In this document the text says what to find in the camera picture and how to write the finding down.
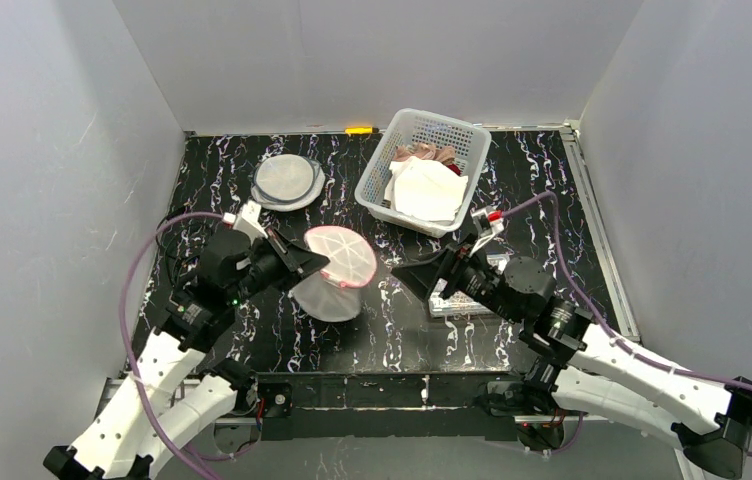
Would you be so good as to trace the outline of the white mesh bag pink trim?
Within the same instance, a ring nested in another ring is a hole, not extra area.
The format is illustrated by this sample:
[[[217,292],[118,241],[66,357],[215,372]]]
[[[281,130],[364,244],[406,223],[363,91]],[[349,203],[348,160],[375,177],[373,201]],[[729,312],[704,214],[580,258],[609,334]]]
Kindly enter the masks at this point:
[[[362,309],[361,291],[377,271],[372,247],[355,231],[333,225],[309,229],[304,240],[312,252],[324,255],[329,263],[294,287],[293,299],[319,321],[354,319]]]

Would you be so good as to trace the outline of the white mesh bag blue trim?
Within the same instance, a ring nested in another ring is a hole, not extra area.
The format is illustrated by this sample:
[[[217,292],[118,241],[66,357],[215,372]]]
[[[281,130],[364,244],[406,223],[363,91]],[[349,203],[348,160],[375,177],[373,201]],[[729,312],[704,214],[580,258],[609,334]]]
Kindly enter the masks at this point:
[[[291,212],[313,203],[321,194],[326,175],[315,160],[281,154],[261,161],[253,178],[252,198],[264,209]]]

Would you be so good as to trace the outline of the white bra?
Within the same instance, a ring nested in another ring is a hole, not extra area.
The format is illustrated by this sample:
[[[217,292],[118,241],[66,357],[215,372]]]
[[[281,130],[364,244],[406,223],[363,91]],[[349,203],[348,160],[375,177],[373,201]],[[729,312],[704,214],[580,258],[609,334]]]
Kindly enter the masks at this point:
[[[427,222],[452,222],[464,200],[468,178],[447,166],[411,157],[391,162],[385,199],[397,212]]]

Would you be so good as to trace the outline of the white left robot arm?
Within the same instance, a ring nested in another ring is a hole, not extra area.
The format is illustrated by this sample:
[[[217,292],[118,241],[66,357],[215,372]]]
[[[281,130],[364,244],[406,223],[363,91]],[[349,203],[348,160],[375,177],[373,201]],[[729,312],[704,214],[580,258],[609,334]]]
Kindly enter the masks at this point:
[[[172,395],[233,324],[240,305],[284,292],[329,265],[328,257],[268,230],[251,239],[214,233],[197,265],[171,295],[169,316],[150,335],[132,374],[93,423],[43,465],[58,479],[152,479],[205,427],[240,404],[258,404],[255,373],[223,359],[177,403]]]

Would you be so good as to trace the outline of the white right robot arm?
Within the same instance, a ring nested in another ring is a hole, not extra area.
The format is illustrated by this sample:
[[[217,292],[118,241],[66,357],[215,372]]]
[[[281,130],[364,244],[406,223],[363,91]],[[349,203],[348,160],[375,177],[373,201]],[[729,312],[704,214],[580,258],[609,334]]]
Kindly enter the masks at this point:
[[[699,468],[725,479],[743,474],[752,437],[752,393],[659,369],[663,358],[615,333],[557,295],[555,278],[530,257],[503,268],[468,244],[446,247],[391,271],[416,298],[459,292],[519,325],[537,358],[520,387],[558,408],[599,415],[654,436]]]

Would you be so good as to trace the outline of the beige pink bra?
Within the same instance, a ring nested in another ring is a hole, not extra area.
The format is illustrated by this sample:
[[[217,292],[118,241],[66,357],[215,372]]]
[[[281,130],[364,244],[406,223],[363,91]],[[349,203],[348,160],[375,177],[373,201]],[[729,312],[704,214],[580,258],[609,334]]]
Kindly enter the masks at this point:
[[[428,143],[400,145],[396,148],[393,162],[404,162],[411,157],[433,160],[444,165],[452,165],[456,160],[456,150],[452,146],[437,147]]]

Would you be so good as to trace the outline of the clear plastic compartment box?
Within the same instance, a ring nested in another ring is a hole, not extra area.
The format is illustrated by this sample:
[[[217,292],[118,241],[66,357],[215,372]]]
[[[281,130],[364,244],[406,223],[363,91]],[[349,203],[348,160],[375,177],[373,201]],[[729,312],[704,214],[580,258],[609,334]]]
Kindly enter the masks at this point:
[[[447,285],[445,279],[439,279],[428,299],[428,313],[431,317],[446,318],[467,316],[492,316],[493,313],[468,295],[456,291],[449,298],[442,298],[441,294]]]

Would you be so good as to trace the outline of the yellow orange marker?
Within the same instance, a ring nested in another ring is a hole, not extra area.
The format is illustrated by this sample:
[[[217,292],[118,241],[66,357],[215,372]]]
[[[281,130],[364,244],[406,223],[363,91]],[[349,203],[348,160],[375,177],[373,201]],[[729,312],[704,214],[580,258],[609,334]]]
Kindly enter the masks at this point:
[[[355,126],[344,129],[344,133],[347,135],[372,135],[379,132],[380,130],[373,126]]]

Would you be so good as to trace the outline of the white plastic basket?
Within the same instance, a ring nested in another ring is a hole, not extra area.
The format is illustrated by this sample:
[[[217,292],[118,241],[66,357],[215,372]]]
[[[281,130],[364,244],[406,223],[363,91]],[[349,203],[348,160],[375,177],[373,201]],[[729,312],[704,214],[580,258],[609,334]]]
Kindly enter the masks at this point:
[[[451,117],[416,109],[398,111],[367,163],[355,199],[383,222],[434,238],[456,231],[467,215],[485,166],[491,133]],[[423,153],[400,161],[402,147],[451,148],[447,166]]]

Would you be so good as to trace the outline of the black base frame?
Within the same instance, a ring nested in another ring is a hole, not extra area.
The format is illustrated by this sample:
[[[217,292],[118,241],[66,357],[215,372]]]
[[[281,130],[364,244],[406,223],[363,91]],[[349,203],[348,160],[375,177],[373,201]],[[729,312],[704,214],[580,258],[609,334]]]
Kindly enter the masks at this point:
[[[478,437],[544,451],[564,446],[579,421],[507,372],[320,372],[259,375],[217,425],[250,426],[264,441]]]

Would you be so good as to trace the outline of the aluminium rail frame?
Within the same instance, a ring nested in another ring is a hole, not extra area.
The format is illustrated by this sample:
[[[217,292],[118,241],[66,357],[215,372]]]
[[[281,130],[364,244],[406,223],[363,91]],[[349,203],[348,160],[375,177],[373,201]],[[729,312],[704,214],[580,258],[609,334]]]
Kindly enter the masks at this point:
[[[641,339],[640,330],[612,253],[591,182],[586,157],[580,143],[580,122],[572,119],[565,120],[559,132],[599,258],[620,333],[630,340],[639,341]]]

